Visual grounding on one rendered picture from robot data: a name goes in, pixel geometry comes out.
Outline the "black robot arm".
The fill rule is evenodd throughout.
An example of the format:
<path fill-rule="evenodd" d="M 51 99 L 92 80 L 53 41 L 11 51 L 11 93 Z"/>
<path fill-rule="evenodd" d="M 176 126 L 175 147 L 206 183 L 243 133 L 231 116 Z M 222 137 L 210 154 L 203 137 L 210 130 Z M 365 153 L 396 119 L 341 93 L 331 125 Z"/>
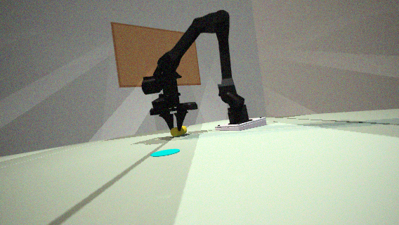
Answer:
<path fill-rule="evenodd" d="M 219 96 L 224 103 L 228 103 L 229 124 L 242 124 L 249 120 L 244 98 L 237 95 L 232 78 L 230 65 L 230 52 L 228 44 L 230 27 L 230 16 L 225 10 L 208 13 L 202 17 L 195 18 L 179 39 L 172 50 L 166 52 L 157 62 L 157 68 L 151 77 L 144 77 L 142 90 L 145 95 L 160 93 L 161 90 L 178 90 L 177 80 L 181 76 L 176 72 L 181 58 L 190 48 L 201 33 L 216 33 L 221 62 L 221 84 L 218 84 Z M 164 110 L 169 105 L 174 105 L 174 100 L 168 92 L 166 96 L 159 94 L 159 98 L 152 102 L 154 110 Z"/>

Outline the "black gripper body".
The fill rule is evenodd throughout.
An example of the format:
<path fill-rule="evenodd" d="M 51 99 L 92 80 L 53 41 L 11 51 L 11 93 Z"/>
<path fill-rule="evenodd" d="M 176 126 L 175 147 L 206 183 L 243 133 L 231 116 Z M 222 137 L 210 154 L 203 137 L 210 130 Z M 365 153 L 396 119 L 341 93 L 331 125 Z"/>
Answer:
<path fill-rule="evenodd" d="M 173 100 L 174 100 L 174 105 L 169 105 L 166 109 L 164 110 L 154 110 L 154 108 L 150 109 L 150 115 L 167 115 L 170 114 L 172 111 L 177 111 L 178 113 L 181 112 L 187 112 L 187 110 L 196 110 L 197 109 L 197 104 L 196 102 L 187 102 L 187 103 L 180 103 L 179 101 L 179 96 L 181 93 L 178 92 L 178 90 L 167 90 L 163 91 L 163 96 L 166 96 L 166 93 L 170 93 Z M 176 108 L 174 108 L 176 107 Z M 170 109 L 171 108 L 171 109 Z"/>

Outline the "cyan circle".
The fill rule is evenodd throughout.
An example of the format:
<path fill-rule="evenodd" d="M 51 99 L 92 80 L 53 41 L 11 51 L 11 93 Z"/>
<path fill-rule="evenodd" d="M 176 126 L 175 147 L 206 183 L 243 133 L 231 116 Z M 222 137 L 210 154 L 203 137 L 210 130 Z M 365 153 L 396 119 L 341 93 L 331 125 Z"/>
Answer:
<path fill-rule="evenodd" d="M 159 157 L 159 156 L 171 155 L 171 154 L 177 153 L 179 151 L 180 151 L 179 149 L 161 150 L 161 151 L 157 151 L 155 153 L 152 153 L 151 156 Z"/>

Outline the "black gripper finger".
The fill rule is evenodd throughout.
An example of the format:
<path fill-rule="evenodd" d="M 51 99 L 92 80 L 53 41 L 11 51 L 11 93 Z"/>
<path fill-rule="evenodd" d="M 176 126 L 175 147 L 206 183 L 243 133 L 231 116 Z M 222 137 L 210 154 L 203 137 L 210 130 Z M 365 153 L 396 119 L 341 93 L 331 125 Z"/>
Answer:
<path fill-rule="evenodd" d="M 174 127 L 174 114 L 159 115 L 159 116 L 164 118 L 171 131 L 171 129 Z"/>
<path fill-rule="evenodd" d="M 183 125 L 183 120 L 185 119 L 186 113 L 188 113 L 188 112 L 177 112 L 177 113 L 174 113 L 174 115 L 176 116 L 178 131 L 181 130 L 181 127 Z"/>

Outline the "yellow cylinder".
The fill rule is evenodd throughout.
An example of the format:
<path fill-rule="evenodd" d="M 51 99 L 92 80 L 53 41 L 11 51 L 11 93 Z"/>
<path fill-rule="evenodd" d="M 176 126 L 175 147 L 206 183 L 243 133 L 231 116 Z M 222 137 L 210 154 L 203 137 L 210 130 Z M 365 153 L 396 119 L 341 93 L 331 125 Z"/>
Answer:
<path fill-rule="evenodd" d="M 187 128 L 185 126 L 182 126 L 180 131 L 178 131 L 178 127 L 174 127 L 171 129 L 172 136 L 178 136 L 181 134 L 185 134 L 186 132 L 187 132 Z"/>

